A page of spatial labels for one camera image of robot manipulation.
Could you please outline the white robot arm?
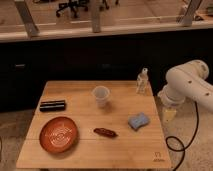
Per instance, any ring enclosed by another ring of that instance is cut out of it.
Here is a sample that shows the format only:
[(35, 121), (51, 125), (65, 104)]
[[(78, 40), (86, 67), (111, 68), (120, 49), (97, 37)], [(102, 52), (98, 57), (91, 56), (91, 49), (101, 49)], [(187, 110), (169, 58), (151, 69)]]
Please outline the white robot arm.
[(162, 121), (167, 123), (177, 109), (189, 98), (213, 113), (213, 85), (206, 79), (209, 67), (202, 60), (191, 60), (170, 68), (165, 75), (166, 84), (158, 92), (163, 105)]

